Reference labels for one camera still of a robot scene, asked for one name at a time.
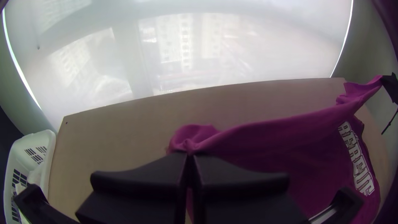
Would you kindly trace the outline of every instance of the magenta t-shirt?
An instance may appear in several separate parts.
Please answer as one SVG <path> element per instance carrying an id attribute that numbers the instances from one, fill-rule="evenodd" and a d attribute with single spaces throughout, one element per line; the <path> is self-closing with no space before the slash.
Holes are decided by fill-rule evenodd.
<path id="1" fill-rule="evenodd" d="M 308 218 L 329 206 L 340 188 L 349 187 L 364 201 L 352 223 L 371 223 L 380 190 L 361 138 L 364 125 L 354 113 L 380 89 L 380 78 L 366 85 L 345 83 L 346 93 L 335 106 L 308 114 L 225 131 L 183 126 L 170 140 L 168 153 L 205 152 L 252 171 L 286 172 L 291 178 L 288 193 Z M 190 195 L 187 202 L 191 214 Z"/>

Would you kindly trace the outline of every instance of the plastic basket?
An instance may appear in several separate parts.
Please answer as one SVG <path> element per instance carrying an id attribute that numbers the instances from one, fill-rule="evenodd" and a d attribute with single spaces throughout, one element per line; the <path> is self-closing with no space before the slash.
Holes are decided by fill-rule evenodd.
<path id="1" fill-rule="evenodd" d="M 15 184 L 21 183 L 26 187 L 29 172 L 33 171 L 39 164 L 42 166 L 40 188 L 44 195 L 48 197 L 55 141 L 54 132 L 45 130 L 26 135 L 13 143 L 8 156 L 3 192 L 4 214 L 8 224 L 20 222 L 18 208 L 12 200 Z"/>

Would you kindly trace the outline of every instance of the black plastic part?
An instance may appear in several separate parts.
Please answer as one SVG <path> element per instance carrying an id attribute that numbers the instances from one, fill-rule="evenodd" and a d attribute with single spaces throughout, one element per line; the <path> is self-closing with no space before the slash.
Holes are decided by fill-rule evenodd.
<path id="1" fill-rule="evenodd" d="M 206 155 L 173 153 L 135 170 L 95 172 L 91 181 L 94 192 L 76 212 L 82 224 L 183 224 L 188 186 L 194 224 L 309 223 L 286 194 L 287 174 L 252 172 Z M 78 223 L 51 207 L 37 185 L 14 201 L 32 224 Z M 350 223 L 362 204 L 341 189 L 332 201 L 337 212 L 323 224 Z"/>
<path id="2" fill-rule="evenodd" d="M 194 156 L 194 165 L 195 224 L 309 223 L 286 194 L 286 173 L 252 172 L 205 155 Z"/>
<path id="3" fill-rule="evenodd" d="M 187 155 L 173 153 L 122 172 L 95 172 L 76 217 L 92 224 L 184 224 Z"/>
<path id="4" fill-rule="evenodd" d="M 395 73 L 392 73 L 391 75 L 384 75 L 380 81 L 386 89 L 388 95 L 390 95 L 393 103 L 398 104 L 398 80 Z"/>
<path id="5" fill-rule="evenodd" d="M 41 188 L 36 184 L 29 185 L 15 196 L 14 202 L 32 224 L 78 224 L 50 206 Z"/>
<path id="6" fill-rule="evenodd" d="M 349 188 L 340 189 L 332 204 L 337 205 L 337 212 L 327 219 L 323 224 L 349 224 L 355 218 L 363 205 L 363 201 Z"/>

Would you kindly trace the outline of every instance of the frosted window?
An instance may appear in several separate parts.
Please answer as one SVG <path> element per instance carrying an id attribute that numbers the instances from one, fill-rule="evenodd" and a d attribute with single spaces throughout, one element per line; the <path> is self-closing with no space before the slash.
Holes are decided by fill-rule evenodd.
<path id="1" fill-rule="evenodd" d="M 351 0 L 9 1 L 10 44 L 43 112 L 210 86 L 330 77 Z"/>

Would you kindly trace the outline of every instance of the wooden board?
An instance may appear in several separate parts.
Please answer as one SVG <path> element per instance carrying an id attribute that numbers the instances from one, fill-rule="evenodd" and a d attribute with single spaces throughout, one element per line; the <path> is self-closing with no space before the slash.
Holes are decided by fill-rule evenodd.
<path id="1" fill-rule="evenodd" d="M 171 136 L 185 124 L 227 129 L 247 122 L 289 117 L 335 105 L 344 79 L 277 80 L 171 93 L 66 116 L 58 133 L 49 181 L 49 202 L 74 213 L 91 193 L 90 174 L 139 167 L 165 154 Z M 366 107 L 368 146 L 384 201 L 390 187 L 385 143 Z"/>

